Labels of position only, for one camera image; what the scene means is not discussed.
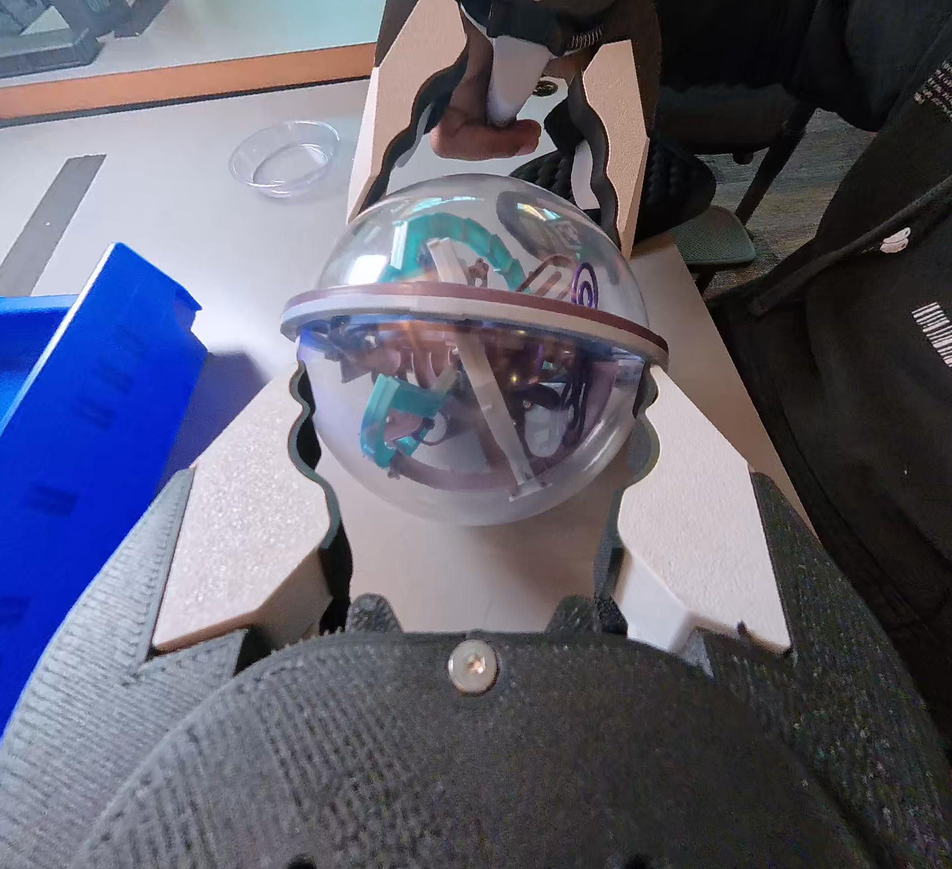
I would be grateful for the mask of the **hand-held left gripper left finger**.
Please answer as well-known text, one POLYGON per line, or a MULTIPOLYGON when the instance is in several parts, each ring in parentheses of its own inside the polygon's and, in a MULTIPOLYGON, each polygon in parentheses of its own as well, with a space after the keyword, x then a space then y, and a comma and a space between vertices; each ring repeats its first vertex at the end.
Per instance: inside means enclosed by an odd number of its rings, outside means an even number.
POLYGON ((238 630, 270 648, 343 629, 351 546, 303 364, 265 385, 189 468, 151 644, 173 653, 238 630))

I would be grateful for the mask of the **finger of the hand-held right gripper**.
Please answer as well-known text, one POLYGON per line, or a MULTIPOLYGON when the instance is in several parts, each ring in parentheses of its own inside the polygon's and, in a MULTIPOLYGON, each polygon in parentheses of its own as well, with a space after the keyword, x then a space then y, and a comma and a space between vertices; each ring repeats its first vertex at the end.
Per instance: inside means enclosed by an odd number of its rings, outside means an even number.
POLYGON ((635 240, 649 151, 636 52, 630 38, 604 42, 544 120, 556 149, 572 161, 572 201, 599 212, 602 231, 624 257, 635 240))
POLYGON ((416 0, 371 71, 351 170, 349 221, 386 195, 394 169, 411 158, 467 61, 457 1, 416 0))

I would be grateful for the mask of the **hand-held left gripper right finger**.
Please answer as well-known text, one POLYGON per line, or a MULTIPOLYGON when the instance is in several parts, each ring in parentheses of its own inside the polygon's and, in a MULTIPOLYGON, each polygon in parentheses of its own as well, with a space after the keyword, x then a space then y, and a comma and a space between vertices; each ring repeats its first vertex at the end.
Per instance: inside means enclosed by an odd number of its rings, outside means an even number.
POLYGON ((616 561, 598 578, 626 637, 683 656, 695 633, 782 655, 791 634, 746 458, 661 369, 595 481, 616 561))

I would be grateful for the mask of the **clear plastic maze ball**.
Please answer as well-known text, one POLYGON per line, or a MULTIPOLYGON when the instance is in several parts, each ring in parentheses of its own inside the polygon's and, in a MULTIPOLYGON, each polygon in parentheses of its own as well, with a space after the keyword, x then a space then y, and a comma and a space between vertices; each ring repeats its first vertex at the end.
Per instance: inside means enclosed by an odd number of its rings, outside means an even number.
POLYGON ((394 507, 464 525, 530 518, 585 489, 668 364, 609 236, 565 199, 489 174, 363 210, 281 332, 331 456, 394 507))

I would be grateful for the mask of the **person's right hand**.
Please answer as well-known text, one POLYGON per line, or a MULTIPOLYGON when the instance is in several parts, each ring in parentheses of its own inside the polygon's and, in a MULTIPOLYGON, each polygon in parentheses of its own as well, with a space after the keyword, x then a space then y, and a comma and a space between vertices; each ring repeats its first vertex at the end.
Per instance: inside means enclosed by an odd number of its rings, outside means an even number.
POLYGON ((468 49, 466 72, 430 133, 432 150, 440 158, 458 161, 509 159, 535 152, 541 140, 540 124, 515 121, 496 127, 487 121, 492 47, 475 32, 469 36, 468 49))

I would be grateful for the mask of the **grey-green chair seat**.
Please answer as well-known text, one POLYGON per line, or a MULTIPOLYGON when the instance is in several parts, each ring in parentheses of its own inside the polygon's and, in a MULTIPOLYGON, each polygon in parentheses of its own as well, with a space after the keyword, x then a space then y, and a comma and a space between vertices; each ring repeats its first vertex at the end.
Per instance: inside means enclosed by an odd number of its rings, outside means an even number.
POLYGON ((745 267, 756 257, 755 244, 736 215, 711 205, 669 234, 689 270, 718 272, 745 267))

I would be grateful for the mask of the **blue plastic bin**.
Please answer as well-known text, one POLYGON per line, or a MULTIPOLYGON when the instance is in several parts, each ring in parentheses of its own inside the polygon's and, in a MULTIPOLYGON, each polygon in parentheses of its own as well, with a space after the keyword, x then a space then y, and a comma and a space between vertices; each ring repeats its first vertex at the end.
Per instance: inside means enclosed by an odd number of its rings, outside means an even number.
POLYGON ((156 494, 207 357, 199 309, 125 244, 77 295, 2 298, 2 729, 156 494))

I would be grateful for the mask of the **person's black printed hoodie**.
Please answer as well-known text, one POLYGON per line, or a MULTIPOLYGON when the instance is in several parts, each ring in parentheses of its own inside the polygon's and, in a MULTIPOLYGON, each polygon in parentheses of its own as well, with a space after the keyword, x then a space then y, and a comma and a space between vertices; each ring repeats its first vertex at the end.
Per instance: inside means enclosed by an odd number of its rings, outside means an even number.
POLYGON ((950 24, 815 237, 712 316, 822 544, 950 730, 950 24))

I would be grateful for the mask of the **long black bar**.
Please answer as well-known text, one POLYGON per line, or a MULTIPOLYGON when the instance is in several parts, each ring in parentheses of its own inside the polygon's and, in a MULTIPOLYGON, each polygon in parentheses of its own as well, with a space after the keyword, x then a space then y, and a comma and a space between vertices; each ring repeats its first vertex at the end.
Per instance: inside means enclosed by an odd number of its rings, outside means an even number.
POLYGON ((87 66, 100 55, 101 43, 88 31, 71 28, 1 37, 1 78, 25 77, 87 66))

